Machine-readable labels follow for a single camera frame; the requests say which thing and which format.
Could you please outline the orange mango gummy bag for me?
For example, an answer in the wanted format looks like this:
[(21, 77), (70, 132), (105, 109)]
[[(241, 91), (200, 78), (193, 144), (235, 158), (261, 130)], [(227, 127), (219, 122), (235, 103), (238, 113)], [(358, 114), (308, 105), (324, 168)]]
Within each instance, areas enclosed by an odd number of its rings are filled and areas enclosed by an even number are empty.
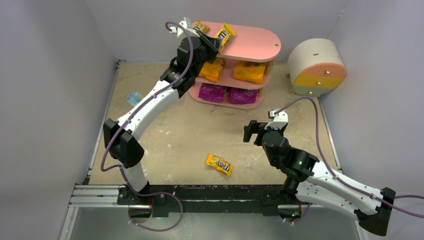
[(221, 71), (224, 68), (224, 60), (217, 57), (213, 62), (205, 62), (198, 77), (205, 78), (211, 82), (217, 83), (221, 77)]
[(266, 66), (266, 62), (239, 60), (234, 66), (232, 77), (239, 81), (262, 84)]

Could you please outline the small yellow M&M's bag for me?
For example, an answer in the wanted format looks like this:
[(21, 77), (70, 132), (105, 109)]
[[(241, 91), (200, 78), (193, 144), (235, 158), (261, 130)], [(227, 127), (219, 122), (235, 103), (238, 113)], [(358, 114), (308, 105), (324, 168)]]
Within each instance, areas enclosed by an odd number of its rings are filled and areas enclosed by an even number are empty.
[(215, 34), (214, 38), (219, 40), (219, 53), (222, 53), (225, 46), (229, 43), (229, 41), (236, 36), (236, 32), (233, 28), (224, 22), (220, 28), (220, 30)]

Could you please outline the purple blackcurrant gummy bag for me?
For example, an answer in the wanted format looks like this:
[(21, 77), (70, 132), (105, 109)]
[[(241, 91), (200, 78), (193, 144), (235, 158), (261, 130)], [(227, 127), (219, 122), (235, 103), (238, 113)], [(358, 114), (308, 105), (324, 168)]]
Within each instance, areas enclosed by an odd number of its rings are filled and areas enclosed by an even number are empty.
[(222, 103), (227, 87), (223, 85), (202, 83), (199, 89), (198, 97), (202, 100), (214, 103)]
[(253, 104), (259, 94), (258, 89), (231, 88), (228, 102), (235, 105)]

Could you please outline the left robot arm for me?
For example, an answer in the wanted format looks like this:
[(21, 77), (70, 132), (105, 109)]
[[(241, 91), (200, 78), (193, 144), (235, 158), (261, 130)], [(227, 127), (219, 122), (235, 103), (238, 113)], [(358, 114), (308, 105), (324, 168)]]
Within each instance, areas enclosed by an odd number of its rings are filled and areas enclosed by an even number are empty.
[(222, 40), (203, 33), (181, 40), (168, 68), (153, 89), (129, 112), (117, 120), (103, 124), (104, 157), (117, 161), (126, 186), (135, 193), (148, 196), (148, 180), (141, 160), (145, 154), (139, 139), (147, 127), (169, 105), (180, 99), (194, 84), (203, 65), (214, 60), (222, 48)]

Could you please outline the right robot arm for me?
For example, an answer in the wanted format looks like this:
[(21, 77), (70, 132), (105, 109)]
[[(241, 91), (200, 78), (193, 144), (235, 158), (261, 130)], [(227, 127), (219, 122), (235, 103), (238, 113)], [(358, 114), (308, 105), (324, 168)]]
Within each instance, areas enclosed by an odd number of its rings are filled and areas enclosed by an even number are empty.
[(268, 123), (251, 120), (244, 126), (243, 141), (253, 134), (254, 144), (262, 147), (269, 164), (286, 175), (283, 192), (301, 202), (317, 204), (355, 221), (364, 230), (386, 236), (396, 193), (362, 184), (332, 168), (315, 155), (292, 147), (284, 137), (286, 123), (271, 128)]

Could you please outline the pink three-tier shelf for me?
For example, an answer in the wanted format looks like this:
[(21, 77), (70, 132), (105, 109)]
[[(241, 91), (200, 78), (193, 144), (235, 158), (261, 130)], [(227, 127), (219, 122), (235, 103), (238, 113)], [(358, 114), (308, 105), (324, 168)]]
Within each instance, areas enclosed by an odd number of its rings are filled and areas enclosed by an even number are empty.
[[(281, 50), (281, 41), (275, 33), (268, 29), (236, 24), (231, 24), (230, 27), (236, 32), (236, 36), (224, 47), (222, 54), (218, 55), (219, 58), (224, 59), (224, 66), (217, 84), (229, 88), (258, 90), (258, 96), (254, 103), (231, 104), (228, 103), (229, 93), (227, 92), (223, 97), (223, 102), (216, 103), (216, 105), (244, 110), (254, 109), (263, 101), (262, 92), (270, 81), (271, 71)], [(266, 63), (263, 83), (234, 79), (233, 70), (237, 61)]]

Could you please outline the light blue oval package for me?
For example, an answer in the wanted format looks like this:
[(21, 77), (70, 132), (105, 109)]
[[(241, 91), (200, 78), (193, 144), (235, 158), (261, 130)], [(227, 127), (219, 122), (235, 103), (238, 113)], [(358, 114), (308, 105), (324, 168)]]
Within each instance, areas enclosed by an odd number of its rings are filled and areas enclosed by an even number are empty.
[(142, 95), (139, 92), (131, 92), (126, 96), (126, 101), (131, 106), (135, 107), (138, 103), (141, 102), (141, 100), (144, 98), (144, 95)]

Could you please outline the round cream drawer cabinet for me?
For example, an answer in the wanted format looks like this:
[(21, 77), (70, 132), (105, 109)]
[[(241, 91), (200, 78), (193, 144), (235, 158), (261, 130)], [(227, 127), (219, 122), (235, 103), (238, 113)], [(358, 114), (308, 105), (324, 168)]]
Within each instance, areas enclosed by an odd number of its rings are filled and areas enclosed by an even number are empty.
[(324, 95), (347, 75), (335, 43), (326, 38), (301, 42), (290, 53), (287, 65), (292, 90), (302, 96)]

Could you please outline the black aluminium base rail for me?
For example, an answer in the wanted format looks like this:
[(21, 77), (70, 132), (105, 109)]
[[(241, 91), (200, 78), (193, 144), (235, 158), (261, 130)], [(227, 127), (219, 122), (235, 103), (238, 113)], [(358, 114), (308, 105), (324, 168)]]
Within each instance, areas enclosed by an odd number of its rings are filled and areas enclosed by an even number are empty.
[(277, 184), (260, 185), (156, 185), (148, 196), (137, 195), (125, 185), (76, 185), (73, 207), (115, 207), (152, 210), (153, 217), (170, 213), (257, 213), (278, 216), (283, 209), (307, 206), (283, 192)]

